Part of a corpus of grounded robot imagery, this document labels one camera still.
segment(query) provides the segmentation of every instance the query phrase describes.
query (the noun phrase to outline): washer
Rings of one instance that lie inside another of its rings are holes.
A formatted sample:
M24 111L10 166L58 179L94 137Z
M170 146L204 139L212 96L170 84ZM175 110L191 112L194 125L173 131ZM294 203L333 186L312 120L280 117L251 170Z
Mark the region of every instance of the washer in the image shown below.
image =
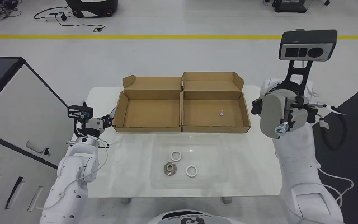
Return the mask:
M175 153L179 154L179 158L174 159L173 155L174 155ZM172 154L170 155L170 158L171 158L174 162L177 162L177 161L181 160L181 153L180 153L179 151L173 151Z
M189 174L189 168L194 168L195 169L195 173L193 174L193 175L190 175ZM190 177L190 178L193 178L194 176L196 176L196 174L197 174L197 168L196 168L196 166L194 166L194 165L190 165L190 166L188 166L187 168L186 168L186 175L188 175L188 177Z

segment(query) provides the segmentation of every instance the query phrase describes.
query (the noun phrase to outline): metal nut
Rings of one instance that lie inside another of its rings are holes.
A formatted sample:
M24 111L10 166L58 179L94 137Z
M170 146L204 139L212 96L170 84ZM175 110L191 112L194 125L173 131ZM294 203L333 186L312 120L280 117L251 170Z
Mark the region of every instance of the metal nut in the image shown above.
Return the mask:
M168 162L164 165L164 173L168 176L172 176L177 172L177 165L174 162Z

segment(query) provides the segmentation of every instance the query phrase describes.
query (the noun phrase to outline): table leg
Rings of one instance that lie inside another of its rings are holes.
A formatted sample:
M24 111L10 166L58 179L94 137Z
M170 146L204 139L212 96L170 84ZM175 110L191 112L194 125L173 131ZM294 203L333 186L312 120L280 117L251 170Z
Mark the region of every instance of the table leg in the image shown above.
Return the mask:
M124 205L129 204L131 200L132 200L131 198L121 198L121 204Z
M222 201L224 204L231 204L231 197L222 197Z

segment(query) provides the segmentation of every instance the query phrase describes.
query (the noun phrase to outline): metal bolt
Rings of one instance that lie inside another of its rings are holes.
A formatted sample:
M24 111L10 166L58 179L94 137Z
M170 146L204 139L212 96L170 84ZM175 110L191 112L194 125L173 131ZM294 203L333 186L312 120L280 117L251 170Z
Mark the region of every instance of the metal bolt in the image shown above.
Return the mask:
M289 130L289 123L288 122L283 122L282 124L280 124L279 126L277 126L275 128L275 133L278 136L284 136L287 131Z

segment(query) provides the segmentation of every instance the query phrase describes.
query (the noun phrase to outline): cardboard box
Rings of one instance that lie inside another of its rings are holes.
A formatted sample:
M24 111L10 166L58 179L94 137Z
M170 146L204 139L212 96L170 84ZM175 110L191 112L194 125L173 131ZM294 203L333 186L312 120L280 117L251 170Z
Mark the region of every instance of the cardboard box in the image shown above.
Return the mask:
M123 79L117 112L117 132L180 132L182 77Z
M248 132L251 124L242 92L244 81L239 75L185 72L183 85L183 132Z

